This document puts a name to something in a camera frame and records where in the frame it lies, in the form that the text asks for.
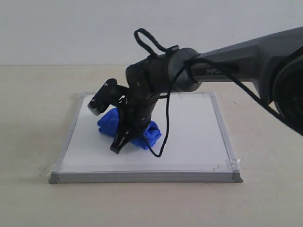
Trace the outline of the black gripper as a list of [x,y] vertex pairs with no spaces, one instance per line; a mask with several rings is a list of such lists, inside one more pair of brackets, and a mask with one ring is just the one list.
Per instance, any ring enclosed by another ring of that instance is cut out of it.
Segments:
[[111,151],[119,154],[128,143],[145,148],[145,140],[141,132],[149,125],[159,97],[160,93],[154,93],[147,99],[139,99],[129,91],[117,92],[119,123],[110,146]]

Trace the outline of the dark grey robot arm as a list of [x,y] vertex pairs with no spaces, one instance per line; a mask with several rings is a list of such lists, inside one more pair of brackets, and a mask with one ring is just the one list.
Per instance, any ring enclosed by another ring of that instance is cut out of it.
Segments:
[[134,32],[148,57],[125,70],[119,123],[111,150],[142,137],[156,102],[173,92],[192,92],[205,82],[233,82],[295,132],[303,132],[303,29],[265,35],[217,50],[165,48],[145,29]]

